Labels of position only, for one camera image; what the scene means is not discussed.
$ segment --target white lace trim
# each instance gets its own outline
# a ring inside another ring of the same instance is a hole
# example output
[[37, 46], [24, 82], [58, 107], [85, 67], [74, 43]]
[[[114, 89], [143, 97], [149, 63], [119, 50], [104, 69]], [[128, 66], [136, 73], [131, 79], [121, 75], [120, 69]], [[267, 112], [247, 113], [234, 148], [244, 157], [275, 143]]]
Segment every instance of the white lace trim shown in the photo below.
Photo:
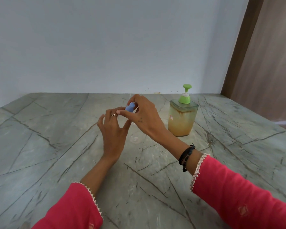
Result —
[[201, 156], [201, 158], [199, 159], [199, 162], [198, 162], [198, 164], [197, 164], [195, 173], [194, 173], [193, 178], [192, 178], [192, 181], [191, 181], [191, 192], [193, 192], [194, 184], [195, 184], [196, 178], [198, 177], [199, 170], [200, 170], [200, 166], [201, 166], [203, 160], [204, 160], [208, 155], [210, 155], [210, 154], [203, 154], [203, 155]]
[[98, 205], [96, 204], [96, 200], [95, 200], [95, 197], [93, 197], [93, 194], [91, 193], [91, 190], [90, 190], [90, 188], [88, 188], [84, 183], [82, 183], [82, 182], [77, 182], [77, 183], [79, 183], [79, 184], [82, 184], [84, 187], [86, 187], [86, 189], [89, 191], [89, 193], [91, 194], [91, 197], [92, 197], [92, 199], [93, 199], [93, 201], [94, 201], [94, 204], [96, 205], [96, 208], [99, 210], [99, 213], [100, 213], [100, 215], [101, 215], [101, 217], [103, 218], [103, 216], [102, 216], [102, 212], [100, 211], [101, 209], [98, 207]]

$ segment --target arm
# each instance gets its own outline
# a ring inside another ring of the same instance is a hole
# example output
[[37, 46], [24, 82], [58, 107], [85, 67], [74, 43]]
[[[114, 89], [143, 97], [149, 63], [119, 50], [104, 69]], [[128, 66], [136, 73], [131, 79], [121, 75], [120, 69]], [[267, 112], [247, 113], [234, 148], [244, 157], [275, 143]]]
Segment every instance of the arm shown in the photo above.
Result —
[[[134, 95], [136, 113], [119, 110], [145, 134], [165, 147], [177, 160], [189, 146], [172, 135], [160, 119], [155, 105], [146, 97]], [[269, 191], [256, 187], [219, 161], [193, 150], [186, 163], [193, 175], [191, 191], [217, 210], [232, 228], [286, 228], [286, 204]]]
[[33, 226], [33, 229], [97, 229], [101, 227], [103, 219], [94, 196], [107, 172], [120, 157], [131, 125], [131, 121], [127, 121], [123, 128], [119, 127], [117, 116], [111, 116], [117, 109], [107, 110], [106, 116], [102, 115], [98, 121], [104, 141], [104, 154], [100, 161], [79, 183], [70, 185], [61, 199], [49, 209], [44, 218]]

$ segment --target person's right hand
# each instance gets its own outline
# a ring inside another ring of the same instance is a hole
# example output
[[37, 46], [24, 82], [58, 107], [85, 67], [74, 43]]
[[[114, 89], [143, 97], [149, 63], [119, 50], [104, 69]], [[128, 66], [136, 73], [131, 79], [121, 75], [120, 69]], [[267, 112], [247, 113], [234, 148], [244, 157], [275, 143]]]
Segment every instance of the person's right hand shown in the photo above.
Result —
[[166, 128], [155, 105], [145, 96], [140, 96], [139, 94], [131, 97], [127, 105], [131, 102], [135, 102], [135, 107], [138, 107], [136, 113], [126, 110], [117, 110], [116, 113], [130, 119], [143, 133], [156, 140], [156, 136], [166, 131]]

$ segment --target pink sleeve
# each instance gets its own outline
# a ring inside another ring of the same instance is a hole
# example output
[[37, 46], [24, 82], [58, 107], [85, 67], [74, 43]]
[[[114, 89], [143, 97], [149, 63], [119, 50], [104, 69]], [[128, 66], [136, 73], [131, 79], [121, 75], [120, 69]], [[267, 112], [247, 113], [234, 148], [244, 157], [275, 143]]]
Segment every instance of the pink sleeve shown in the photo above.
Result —
[[286, 203], [272, 197], [269, 191], [210, 156], [203, 160], [200, 169], [198, 163], [197, 170], [192, 192], [217, 210], [232, 228], [286, 229]]
[[98, 229], [103, 219], [94, 198], [80, 183], [72, 183], [61, 199], [32, 229]]

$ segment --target blue plastic cap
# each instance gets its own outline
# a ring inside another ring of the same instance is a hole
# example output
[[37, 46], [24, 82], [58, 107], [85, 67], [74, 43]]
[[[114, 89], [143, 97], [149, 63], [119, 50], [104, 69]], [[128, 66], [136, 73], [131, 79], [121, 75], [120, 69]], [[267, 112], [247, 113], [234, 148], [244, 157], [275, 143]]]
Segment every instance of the blue plastic cap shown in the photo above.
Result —
[[135, 104], [133, 102], [131, 102], [128, 106], [126, 106], [125, 110], [129, 111], [129, 112], [133, 112], [134, 106], [135, 106]]

